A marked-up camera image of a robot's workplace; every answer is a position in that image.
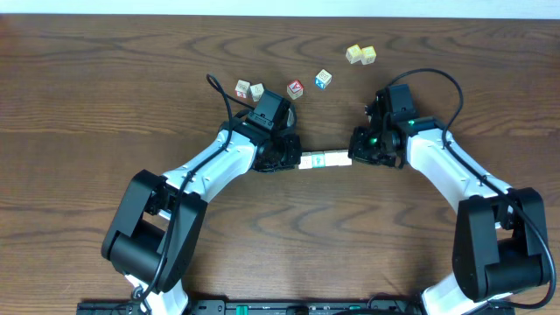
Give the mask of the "green sided white block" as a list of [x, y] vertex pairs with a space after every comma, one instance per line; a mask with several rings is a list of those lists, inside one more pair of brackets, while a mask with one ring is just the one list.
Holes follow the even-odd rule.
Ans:
[[348, 156], [348, 150], [338, 151], [338, 166], [348, 166], [352, 164], [352, 159]]

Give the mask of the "white block with figure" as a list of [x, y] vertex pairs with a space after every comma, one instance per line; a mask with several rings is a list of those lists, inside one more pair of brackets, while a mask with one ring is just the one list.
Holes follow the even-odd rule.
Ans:
[[338, 166], [339, 165], [339, 152], [337, 150], [329, 150], [324, 152], [325, 157], [325, 167]]

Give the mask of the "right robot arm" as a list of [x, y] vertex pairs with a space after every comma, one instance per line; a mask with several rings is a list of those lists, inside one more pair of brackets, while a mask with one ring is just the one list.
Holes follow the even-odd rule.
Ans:
[[348, 156], [368, 165], [422, 173], [456, 213], [452, 272], [425, 289], [425, 314], [508, 313], [515, 293], [556, 288], [541, 195], [514, 189], [474, 161], [433, 116], [421, 117], [407, 85], [387, 86], [367, 105]]

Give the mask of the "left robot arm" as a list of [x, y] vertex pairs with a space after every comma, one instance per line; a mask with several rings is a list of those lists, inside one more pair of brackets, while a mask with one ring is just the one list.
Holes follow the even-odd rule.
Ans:
[[102, 256], [133, 286], [112, 314], [180, 314], [182, 286], [208, 203], [233, 179], [254, 170], [295, 168], [302, 149], [291, 102], [265, 91], [254, 109], [230, 114], [215, 140], [179, 168], [142, 170], [130, 181], [101, 245]]

